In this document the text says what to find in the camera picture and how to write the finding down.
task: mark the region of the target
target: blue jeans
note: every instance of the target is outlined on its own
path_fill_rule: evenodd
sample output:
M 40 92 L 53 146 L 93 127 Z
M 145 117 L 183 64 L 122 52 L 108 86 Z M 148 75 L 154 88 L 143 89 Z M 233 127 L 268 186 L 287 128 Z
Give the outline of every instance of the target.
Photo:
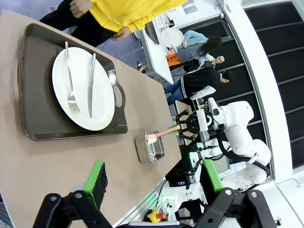
M 164 88 L 166 94 L 171 93 L 171 96 L 167 97 L 168 105 L 173 104 L 175 101 L 184 99 L 181 91 L 181 80 L 178 80 L 173 85 Z

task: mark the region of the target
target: hand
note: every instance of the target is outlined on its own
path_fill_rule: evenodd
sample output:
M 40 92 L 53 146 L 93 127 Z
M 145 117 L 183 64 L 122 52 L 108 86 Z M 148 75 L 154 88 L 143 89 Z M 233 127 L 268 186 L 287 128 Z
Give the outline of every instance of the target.
M 182 45 L 184 46 L 184 48 L 188 47 L 188 43 L 185 40 L 182 42 Z
M 126 38 L 128 35 L 131 34 L 131 31 L 128 27 L 123 27 L 121 30 L 119 30 L 113 37 L 113 40 L 122 40 Z
M 70 3 L 70 10 L 75 18 L 80 18 L 89 11 L 93 4 L 94 3 L 89 0 L 73 0 Z

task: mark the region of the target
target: pink handle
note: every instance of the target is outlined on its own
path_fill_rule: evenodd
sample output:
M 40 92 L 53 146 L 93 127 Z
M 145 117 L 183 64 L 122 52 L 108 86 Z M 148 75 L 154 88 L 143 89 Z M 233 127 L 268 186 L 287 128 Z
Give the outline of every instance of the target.
M 169 134 L 171 132 L 174 132 L 174 131 L 178 131 L 181 127 L 179 125 L 176 125 L 172 128 L 169 128 L 167 130 L 164 130 L 162 132 L 158 132 L 157 134 L 151 134 L 151 135 L 147 135 L 146 136 L 146 139 L 149 140 L 149 139 L 154 139 L 154 138 L 158 138 L 158 137 L 161 137 L 165 134 Z

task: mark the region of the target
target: fork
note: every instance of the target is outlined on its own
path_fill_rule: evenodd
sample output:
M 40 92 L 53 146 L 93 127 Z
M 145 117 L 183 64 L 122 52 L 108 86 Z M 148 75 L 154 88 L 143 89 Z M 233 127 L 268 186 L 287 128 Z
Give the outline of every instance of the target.
M 67 96 L 67 102 L 68 106 L 70 107 L 72 113 L 78 114 L 80 113 L 80 109 L 76 103 L 76 99 L 73 94 L 73 83 L 72 83 L 72 76 L 71 76 L 71 69 L 70 65 L 68 64 L 69 62 L 69 57 L 68 57 L 68 44 L 65 42 L 66 45 L 66 65 L 67 65 L 67 71 L 68 71 L 68 77 L 69 77 L 69 82 L 70 82 L 70 94 Z

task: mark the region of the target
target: person in teal shirt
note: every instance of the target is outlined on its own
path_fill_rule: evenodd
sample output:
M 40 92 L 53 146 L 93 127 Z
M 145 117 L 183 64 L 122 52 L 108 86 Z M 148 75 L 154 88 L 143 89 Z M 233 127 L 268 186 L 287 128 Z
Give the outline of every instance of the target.
M 198 58 L 199 65 L 205 62 L 205 56 L 222 45 L 219 36 L 207 38 L 203 34 L 189 30 L 184 34 L 184 41 L 177 47 L 176 56 L 180 63 Z

